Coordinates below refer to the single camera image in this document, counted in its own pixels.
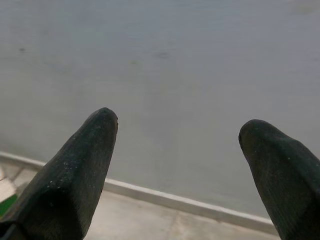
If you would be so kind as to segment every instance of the gray wall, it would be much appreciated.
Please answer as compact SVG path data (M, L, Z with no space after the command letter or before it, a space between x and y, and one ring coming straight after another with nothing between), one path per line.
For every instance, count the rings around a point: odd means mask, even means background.
M266 120L320 155L317 0L2 0L0 150L48 161L113 109L109 177L266 216L238 144Z

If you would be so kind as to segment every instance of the baseboard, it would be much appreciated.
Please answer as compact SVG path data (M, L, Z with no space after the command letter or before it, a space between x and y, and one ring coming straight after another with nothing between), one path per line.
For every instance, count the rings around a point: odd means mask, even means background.
M0 159L4 162L14 163L16 165L37 171L46 164L42 161L3 151L0 151ZM103 189L112 193L124 195L130 198L176 209L194 215L203 216L216 221L234 224L268 234L278 235L273 223L267 218L195 201L189 198L156 191L109 178L106 179Z

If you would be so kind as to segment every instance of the wall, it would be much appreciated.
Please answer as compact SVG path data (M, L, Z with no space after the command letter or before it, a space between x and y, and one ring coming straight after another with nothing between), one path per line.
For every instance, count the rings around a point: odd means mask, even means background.
M48 161L100 107L109 177L267 216L238 144L268 121L320 155L316 0L2 0L0 149Z

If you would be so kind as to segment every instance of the white baseboard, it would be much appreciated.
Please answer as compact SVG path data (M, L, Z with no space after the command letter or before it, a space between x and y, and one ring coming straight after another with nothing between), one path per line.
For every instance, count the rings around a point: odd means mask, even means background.
M0 151L0 159L2 161L11 162L37 171L46 164L42 161L3 151ZM278 235L270 219L248 213L195 201L189 198L156 191L109 178L106 179L103 189L112 193L124 195L130 198L161 205L194 215L203 216L216 221L234 224L268 234Z

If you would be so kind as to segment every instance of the green object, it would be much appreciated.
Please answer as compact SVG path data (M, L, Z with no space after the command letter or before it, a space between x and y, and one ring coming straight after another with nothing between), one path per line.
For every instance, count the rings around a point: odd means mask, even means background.
M6 200L0 202L0 218L5 215L5 213L7 212L7 210L11 207L11 205L17 200L18 196L12 195L9 198L7 198Z

